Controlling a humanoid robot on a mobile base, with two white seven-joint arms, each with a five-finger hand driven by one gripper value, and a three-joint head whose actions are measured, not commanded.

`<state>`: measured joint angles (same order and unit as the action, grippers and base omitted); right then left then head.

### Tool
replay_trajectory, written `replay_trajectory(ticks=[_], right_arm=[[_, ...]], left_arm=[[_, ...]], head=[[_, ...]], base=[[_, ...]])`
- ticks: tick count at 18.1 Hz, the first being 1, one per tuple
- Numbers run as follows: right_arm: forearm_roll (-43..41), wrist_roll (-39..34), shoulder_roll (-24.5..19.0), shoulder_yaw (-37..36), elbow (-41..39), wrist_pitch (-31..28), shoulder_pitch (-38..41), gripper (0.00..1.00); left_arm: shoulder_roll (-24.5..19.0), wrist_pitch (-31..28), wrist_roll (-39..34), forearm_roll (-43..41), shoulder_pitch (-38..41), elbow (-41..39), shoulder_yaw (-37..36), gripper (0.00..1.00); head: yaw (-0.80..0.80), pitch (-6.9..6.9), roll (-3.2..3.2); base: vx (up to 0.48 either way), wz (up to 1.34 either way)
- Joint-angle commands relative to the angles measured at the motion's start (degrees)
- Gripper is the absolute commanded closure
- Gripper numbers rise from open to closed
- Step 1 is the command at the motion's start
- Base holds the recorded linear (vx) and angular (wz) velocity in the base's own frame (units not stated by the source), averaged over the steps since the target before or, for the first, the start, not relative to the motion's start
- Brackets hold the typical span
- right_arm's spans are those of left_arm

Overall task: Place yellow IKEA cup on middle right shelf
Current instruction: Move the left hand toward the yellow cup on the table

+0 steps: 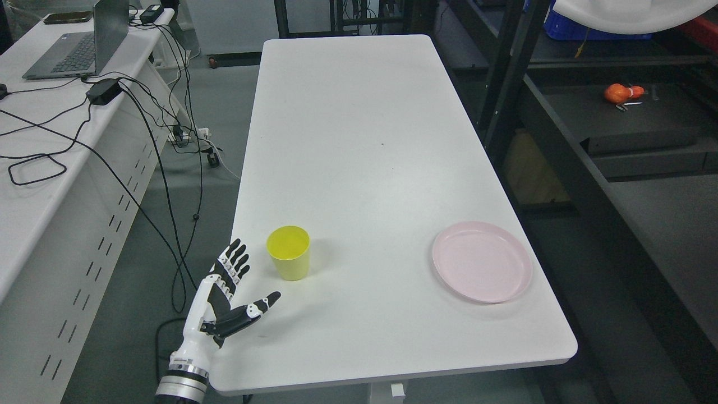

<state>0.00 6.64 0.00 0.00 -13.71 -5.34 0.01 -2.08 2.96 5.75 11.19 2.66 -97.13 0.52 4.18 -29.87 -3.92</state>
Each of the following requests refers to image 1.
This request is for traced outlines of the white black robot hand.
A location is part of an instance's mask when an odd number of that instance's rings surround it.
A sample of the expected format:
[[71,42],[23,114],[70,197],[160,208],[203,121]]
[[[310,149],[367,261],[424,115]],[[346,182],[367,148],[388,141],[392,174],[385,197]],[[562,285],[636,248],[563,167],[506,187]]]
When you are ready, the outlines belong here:
[[170,356],[170,370],[209,371],[226,338],[256,324],[280,299],[280,292],[275,291],[249,304],[233,304],[250,270],[248,259],[247,246],[238,238],[216,258],[196,291],[183,327],[183,342]]

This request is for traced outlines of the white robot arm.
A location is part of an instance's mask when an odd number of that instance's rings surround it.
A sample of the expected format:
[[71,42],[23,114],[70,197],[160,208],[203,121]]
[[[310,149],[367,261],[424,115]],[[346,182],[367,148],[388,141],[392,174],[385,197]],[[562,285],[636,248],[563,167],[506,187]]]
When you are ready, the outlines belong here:
[[209,386],[209,373],[184,361],[173,362],[160,379],[154,403],[202,403]]

